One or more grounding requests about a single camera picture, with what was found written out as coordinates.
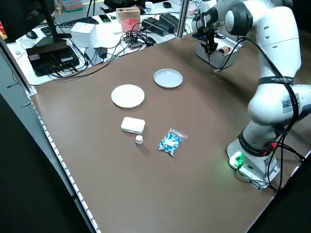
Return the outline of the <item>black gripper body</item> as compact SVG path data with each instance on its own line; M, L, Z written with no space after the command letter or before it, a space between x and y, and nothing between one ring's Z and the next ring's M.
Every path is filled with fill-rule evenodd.
M213 45L215 43L214 37L215 31L212 24L206 27L193 24L193 38L200 43Z

